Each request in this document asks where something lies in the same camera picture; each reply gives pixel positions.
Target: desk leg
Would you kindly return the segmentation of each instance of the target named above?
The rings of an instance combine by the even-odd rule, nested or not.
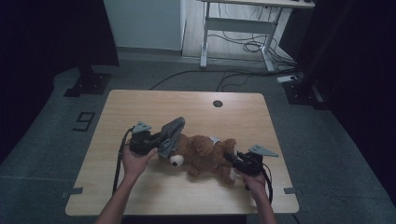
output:
[[[204,26],[204,42],[202,43],[201,48],[201,68],[206,68],[206,60],[207,60],[207,21],[209,20],[209,9],[210,3],[207,3],[206,7],[206,15],[205,15],[205,26]]]
[[[262,57],[264,58],[265,65],[267,66],[268,72],[275,72],[274,66],[272,64],[272,57],[269,53],[269,48],[271,47],[271,42],[274,38],[274,34],[276,31],[277,24],[279,22],[280,14],[282,13],[282,7],[279,7],[277,10],[276,18],[273,21],[273,25],[271,27],[271,32],[265,41],[264,48],[262,49]]]

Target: plush toy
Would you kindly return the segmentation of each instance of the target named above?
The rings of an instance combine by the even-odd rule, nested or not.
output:
[[[195,135],[188,137],[181,133],[177,149],[169,154],[169,161],[174,166],[187,165],[190,176],[196,177],[201,172],[219,175],[228,185],[234,183],[234,172],[230,162],[224,159],[224,153],[234,154],[234,139],[220,141],[215,137]]]

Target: human hand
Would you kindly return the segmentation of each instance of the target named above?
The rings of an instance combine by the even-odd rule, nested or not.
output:
[[[129,141],[122,151],[122,165],[125,178],[138,178],[146,169],[149,160],[157,154],[157,148],[152,149],[147,155],[141,156],[129,149]]]
[[[251,197],[254,201],[267,198],[267,192],[265,191],[265,177],[263,174],[258,175],[246,175],[237,169],[234,169],[238,175],[243,177],[244,183],[248,186]]]

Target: table top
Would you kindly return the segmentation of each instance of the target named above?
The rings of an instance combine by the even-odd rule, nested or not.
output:
[[[222,101],[222,107],[214,107]],[[258,93],[198,91],[112,91],[92,137],[78,174],[75,188],[81,194],[70,195],[66,206],[69,216],[99,215],[111,197],[117,154],[125,132],[141,120],[156,133],[167,122],[184,117],[183,133],[202,134],[220,140],[234,138],[235,149],[247,152],[262,145],[279,155],[265,157],[272,172],[276,213],[296,213],[299,205],[288,169],[276,139],[276,133],[264,98]],[[120,169],[120,181],[123,177]],[[243,215],[256,213],[256,206],[244,190],[241,176],[233,186],[222,183],[211,173],[193,178],[184,166],[174,167],[158,157],[150,160],[137,180],[125,215]]]
[[[268,6],[268,7],[292,7],[292,8],[314,8],[315,4],[311,1],[306,3],[304,0],[199,0],[201,2],[210,3],[226,3],[226,4],[240,4],[240,5],[254,5],[254,6]]]

